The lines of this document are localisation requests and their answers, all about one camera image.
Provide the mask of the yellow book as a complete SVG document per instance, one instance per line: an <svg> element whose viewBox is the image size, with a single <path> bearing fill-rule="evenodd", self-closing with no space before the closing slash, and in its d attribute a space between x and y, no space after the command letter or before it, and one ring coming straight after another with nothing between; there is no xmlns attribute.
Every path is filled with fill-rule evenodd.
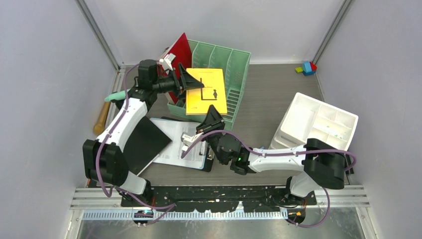
<svg viewBox="0 0 422 239"><path fill-rule="evenodd" d="M213 105L221 115L227 114L224 74L221 68L188 68L187 72L204 87L187 91L186 114L205 115Z"/></svg>

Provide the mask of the black book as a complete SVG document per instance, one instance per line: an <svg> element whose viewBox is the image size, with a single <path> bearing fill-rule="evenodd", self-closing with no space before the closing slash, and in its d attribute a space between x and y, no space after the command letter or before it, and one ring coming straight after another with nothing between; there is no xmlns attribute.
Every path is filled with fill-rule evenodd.
<svg viewBox="0 0 422 239"><path fill-rule="evenodd" d="M129 171L139 175L171 142L172 140L148 117L143 117L123 150Z"/></svg>

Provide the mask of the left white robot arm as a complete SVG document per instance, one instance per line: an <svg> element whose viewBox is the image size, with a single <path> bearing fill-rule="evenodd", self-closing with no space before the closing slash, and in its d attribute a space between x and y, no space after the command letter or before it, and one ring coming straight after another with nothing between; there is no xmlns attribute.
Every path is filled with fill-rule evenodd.
<svg viewBox="0 0 422 239"><path fill-rule="evenodd" d="M182 65L161 76L157 61L148 59L137 64L137 70L133 86L124 89L122 99L110 98L120 105L120 110L96 139L84 142L83 159L88 179L102 188L110 185L133 194L135 202L147 206L153 194L150 182L140 173L159 157L179 157L183 147L179 122L156 124L147 113L159 94L172 92L181 96L203 84Z"/></svg>

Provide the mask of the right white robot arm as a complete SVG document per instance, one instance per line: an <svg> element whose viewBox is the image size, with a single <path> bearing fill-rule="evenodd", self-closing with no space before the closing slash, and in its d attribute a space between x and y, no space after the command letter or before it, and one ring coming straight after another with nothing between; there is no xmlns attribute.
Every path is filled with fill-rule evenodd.
<svg viewBox="0 0 422 239"><path fill-rule="evenodd" d="M296 171L287 179L284 198L297 204L318 188L344 188L345 155L341 150L316 139L304 145L284 149L260 149L247 146L232 132L214 106L210 106L204 121L197 126L201 141L206 141L217 160L239 175L271 170Z"/></svg>

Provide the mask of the red notebook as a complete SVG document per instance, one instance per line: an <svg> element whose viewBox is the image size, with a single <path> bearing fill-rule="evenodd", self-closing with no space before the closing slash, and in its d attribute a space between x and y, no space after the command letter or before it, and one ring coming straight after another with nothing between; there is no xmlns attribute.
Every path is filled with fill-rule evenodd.
<svg viewBox="0 0 422 239"><path fill-rule="evenodd" d="M170 47L168 47L162 55L168 53L176 55L176 58L172 62L172 66L177 78L180 77L178 69L179 63L181 63L185 69L192 67L192 51L185 33L182 33L182 35Z"/></svg>

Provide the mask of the green file organizer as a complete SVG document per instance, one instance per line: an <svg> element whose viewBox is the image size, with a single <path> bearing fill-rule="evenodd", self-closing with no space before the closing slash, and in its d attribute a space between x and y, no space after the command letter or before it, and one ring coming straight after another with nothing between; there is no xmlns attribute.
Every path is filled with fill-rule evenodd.
<svg viewBox="0 0 422 239"><path fill-rule="evenodd" d="M246 85L250 53L210 43L188 40L195 68L221 68L227 98L225 129L232 130Z"/></svg>

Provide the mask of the mint green microphone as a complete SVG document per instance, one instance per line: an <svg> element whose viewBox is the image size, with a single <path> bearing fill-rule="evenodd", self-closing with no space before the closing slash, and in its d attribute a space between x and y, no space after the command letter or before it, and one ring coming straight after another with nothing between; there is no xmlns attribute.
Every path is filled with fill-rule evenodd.
<svg viewBox="0 0 422 239"><path fill-rule="evenodd" d="M116 102L116 101L121 101L121 100L126 100L126 99L129 99L129 91L123 90L123 91L111 93L110 95L105 97L104 101Z"/></svg>

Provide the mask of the white drawer organizer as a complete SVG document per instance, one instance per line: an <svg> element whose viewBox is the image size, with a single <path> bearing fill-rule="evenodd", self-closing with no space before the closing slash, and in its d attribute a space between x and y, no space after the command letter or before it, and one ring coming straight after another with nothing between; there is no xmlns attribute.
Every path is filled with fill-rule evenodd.
<svg viewBox="0 0 422 239"><path fill-rule="evenodd" d="M297 92L269 148L292 148L305 144L309 138L316 138L347 151L357 123L357 115Z"/></svg>

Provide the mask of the colourful toy blocks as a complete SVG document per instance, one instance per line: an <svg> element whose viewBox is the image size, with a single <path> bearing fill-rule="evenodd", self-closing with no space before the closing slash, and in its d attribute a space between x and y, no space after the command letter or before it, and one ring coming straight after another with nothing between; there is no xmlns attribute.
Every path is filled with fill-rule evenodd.
<svg viewBox="0 0 422 239"><path fill-rule="evenodd" d="M309 76L315 74L317 71L317 66L310 61L303 62L301 67L295 68L296 73L302 73L304 76Z"/></svg>

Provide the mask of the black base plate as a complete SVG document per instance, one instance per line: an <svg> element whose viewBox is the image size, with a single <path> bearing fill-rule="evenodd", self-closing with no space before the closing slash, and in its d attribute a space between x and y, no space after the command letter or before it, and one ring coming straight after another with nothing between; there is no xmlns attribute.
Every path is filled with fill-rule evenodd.
<svg viewBox="0 0 422 239"><path fill-rule="evenodd" d="M284 186L156 186L135 200L119 190L122 207L148 204L164 212L204 213L234 212L242 206L244 212L275 212L280 208L316 205L314 192L305 198L289 196Z"/></svg>

